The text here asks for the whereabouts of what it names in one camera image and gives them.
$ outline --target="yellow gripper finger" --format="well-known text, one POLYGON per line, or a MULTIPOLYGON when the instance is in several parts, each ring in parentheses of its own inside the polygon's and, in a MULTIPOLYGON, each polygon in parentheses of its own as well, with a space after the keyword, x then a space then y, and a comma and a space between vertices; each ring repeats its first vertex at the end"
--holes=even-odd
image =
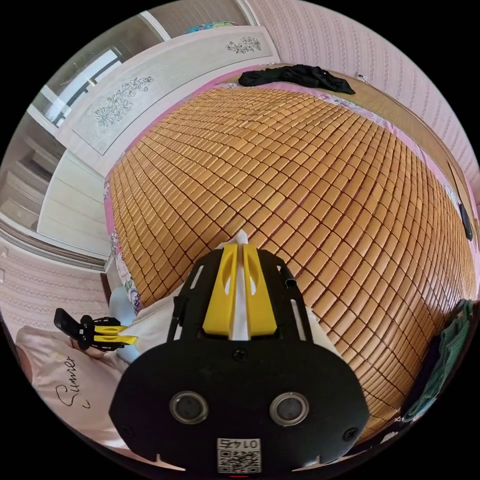
POLYGON ((95 343, 120 343, 133 345, 137 340, 136 336, 131 335, 94 335, 93 341, 95 343))
POLYGON ((243 269, 248 337, 251 339, 252 337, 273 335, 277 331, 277 322, 260 265, 259 253, 253 245, 243 246, 243 269), (254 292, 252 292, 252 282, 255 288, 254 292))
POLYGON ((124 325, 118 326, 95 326, 95 333, 101 335, 116 335, 123 332, 127 327, 124 325))
POLYGON ((203 331, 207 335, 232 339, 237 292, 238 251, 237 244, 223 247, 220 266, 203 321, 203 331))

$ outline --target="flower pattern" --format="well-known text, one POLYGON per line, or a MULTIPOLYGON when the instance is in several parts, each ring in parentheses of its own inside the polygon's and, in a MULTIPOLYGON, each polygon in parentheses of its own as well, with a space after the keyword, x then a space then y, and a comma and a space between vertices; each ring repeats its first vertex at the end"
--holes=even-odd
POLYGON ((254 52, 255 50, 262 50, 260 42, 251 36, 244 36, 238 43, 232 41, 226 46, 227 50, 235 52, 236 54, 246 54, 247 52, 254 52))
POLYGON ((135 77, 124 83, 114 95, 107 98, 107 106, 102 106, 95 111, 97 123, 107 128, 122 120, 132 109, 133 103, 129 99, 135 97, 137 92, 148 92, 149 85, 153 81, 151 76, 147 76, 145 78, 135 77))
POLYGON ((103 201, 110 195, 110 182, 107 180, 103 184, 103 201))
POLYGON ((110 248, 114 255, 120 251, 119 234, 116 230, 110 233, 110 248))
POLYGON ((128 299, 137 314, 143 308, 142 301, 137 287, 135 286, 134 279, 130 275, 127 264, 125 263, 125 258, 121 251, 119 237, 116 231, 110 234, 110 239, 112 241, 112 248, 114 248, 113 255, 118 276, 120 277, 128 299))
POLYGON ((220 86, 220 88, 223 88, 223 89, 235 89, 236 87, 238 87, 239 84, 238 83, 224 83, 223 85, 220 86))

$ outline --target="mattress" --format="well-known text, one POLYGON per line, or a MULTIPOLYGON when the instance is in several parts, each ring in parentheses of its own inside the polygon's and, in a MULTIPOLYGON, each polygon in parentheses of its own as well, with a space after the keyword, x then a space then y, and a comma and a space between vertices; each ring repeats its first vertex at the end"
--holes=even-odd
POLYGON ((476 298, 480 261, 432 160, 355 110, 285 85, 211 88, 125 153, 105 204, 137 310, 239 229, 283 258, 359 378, 366 438, 398 415, 457 301, 476 298))

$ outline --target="sticker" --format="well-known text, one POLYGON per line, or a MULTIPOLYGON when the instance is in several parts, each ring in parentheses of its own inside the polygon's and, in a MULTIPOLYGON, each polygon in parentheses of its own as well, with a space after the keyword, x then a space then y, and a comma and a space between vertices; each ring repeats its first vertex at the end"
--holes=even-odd
POLYGON ((219 474, 258 474, 262 471, 259 438, 217 438, 219 474))

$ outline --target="green cloth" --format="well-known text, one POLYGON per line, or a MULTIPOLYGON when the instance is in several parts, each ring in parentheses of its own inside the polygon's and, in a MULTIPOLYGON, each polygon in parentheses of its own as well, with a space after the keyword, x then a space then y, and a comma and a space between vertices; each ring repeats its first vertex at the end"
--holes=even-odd
POLYGON ((451 324, 440 333, 440 357, 423 389, 423 393, 405 414, 404 421, 408 422, 424 414, 435 402, 445 380, 452 371, 462 351, 462 347, 469 333, 469 318, 473 311, 473 304, 470 300, 466 301, 462 311, 453 319, 451 324))

